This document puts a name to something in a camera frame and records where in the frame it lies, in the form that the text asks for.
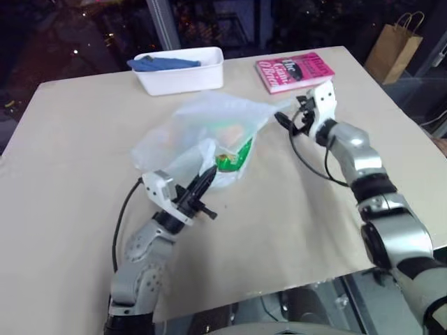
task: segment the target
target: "brown paper bag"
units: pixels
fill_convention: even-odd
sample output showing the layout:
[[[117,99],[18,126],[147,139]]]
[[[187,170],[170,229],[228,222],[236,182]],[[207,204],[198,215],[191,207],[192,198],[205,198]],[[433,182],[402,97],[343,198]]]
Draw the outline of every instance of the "brown paper bag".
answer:
[[[421,15],[421,19],[413,31],[409,31],[408,26],[417,14]],[[414,32],[424,17],[422,12],[405,13],[394,25],[385,25],[365,63],[369,74],[378,82],[391,84],[400,78],[422,42],[423,38]],[[400,22],[404,18],[406,20],[401,26]]]

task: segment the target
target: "transparent plastic bag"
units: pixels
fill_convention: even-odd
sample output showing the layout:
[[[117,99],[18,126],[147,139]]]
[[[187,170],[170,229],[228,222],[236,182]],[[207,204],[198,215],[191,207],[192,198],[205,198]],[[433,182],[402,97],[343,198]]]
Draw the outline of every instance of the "transparent plastic bag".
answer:
[[[177,183],[185,184],[193,171],[197,174],[213,166],[216,156],[237,155],[275,111],[275,106],[265,103],[201,92],[132,149],[134,165],[143,173],[166,170]],[[218,172],[212,187],[224,187],[239,179],[249,158],[236,172]]]

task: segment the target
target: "table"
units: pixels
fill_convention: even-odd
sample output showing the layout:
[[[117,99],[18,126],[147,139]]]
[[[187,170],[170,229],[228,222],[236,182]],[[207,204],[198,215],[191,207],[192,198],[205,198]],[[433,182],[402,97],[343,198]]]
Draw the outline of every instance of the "table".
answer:
[[[344,47],[316,52],[336,73],[337,119],[369,132],[434,246],[446,245],[447,162],[441,152]],[[222,91],[269,103],[303,93],[269,95],[254,69],[262,58],[269,56],[225,61]],[[39,86],[0,163],[2,334],[36,333],[36,325],[46,335],[100,332],[112,234],[139,176],[129,151],[191,95],[150,97],[130,72]],[[322,168],[323,148],[307,138],[298,142]],[[333,159],[329,166],[342,177]],[[156,320],[372,266],[351,192],[306,170],[275,122],[259,133],[244,178],[203,199],[219,217],[201,216],[182,232]],[[138,189],[122,240],[155,210]]]

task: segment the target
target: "pink book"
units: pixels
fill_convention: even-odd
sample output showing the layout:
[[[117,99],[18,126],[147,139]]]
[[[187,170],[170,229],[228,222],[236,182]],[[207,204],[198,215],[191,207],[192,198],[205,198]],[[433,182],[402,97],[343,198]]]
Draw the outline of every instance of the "pink book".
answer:
[[[256,69],[270,94],[318,85],[334,76],[315,52],[257,61]]]

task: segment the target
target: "blue towel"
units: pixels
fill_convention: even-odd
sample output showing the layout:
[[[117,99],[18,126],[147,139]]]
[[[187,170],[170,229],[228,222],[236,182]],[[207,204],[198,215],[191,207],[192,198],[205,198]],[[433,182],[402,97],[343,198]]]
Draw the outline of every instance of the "blue towel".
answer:
[[[160,70],[172,70],[174,68],[193,68],[200,66],[199,61],[187,61],[185,59],[177,58],[151,58],[143,57],[142,59],[131,59],[127,61],[134,71],[138,72],[152,72]]]

